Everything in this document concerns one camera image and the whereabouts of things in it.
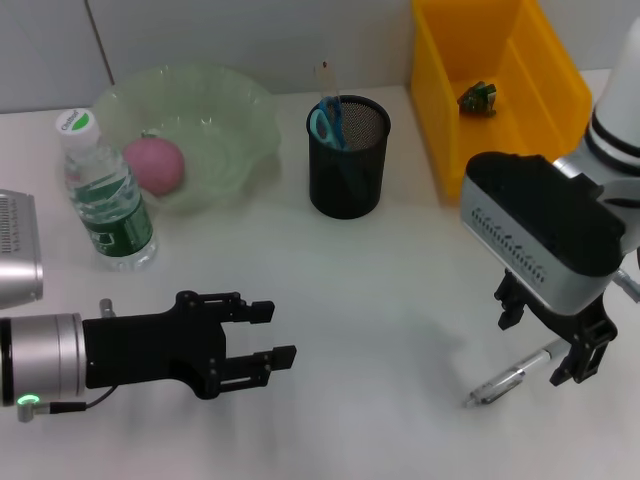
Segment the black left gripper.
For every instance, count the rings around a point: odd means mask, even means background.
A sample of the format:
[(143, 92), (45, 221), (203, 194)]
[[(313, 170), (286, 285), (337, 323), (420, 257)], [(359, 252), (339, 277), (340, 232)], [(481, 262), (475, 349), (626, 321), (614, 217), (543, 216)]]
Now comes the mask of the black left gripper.
[(248, 303), (238, 292), (182, 291), (169, 310), (82, 322), (89, 389), (159, 380), (187, 385), (196, 397), (265, 387), (273, 372), (289, 370), (294, 345), (226, 358), (226, 322), (270, 323), (272, 301)]

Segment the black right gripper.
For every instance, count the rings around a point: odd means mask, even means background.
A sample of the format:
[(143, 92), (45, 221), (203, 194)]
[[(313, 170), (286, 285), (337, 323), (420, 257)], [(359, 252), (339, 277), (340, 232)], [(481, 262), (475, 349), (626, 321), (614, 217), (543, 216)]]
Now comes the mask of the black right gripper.
[(605, 313), (603, 294), (576, 314), (560, 315), (526, 292), (517, 278), (506, 270), (494, 298), (503, 310), (498, 320), (501, 330), (517, 325), (527, 305), (549, 330), (569, 343), (569, 353), (550, 377), (554, 386), (569, 379), (579, 384), (594, 376), (607, 347), (617, 337), (617, 327)]

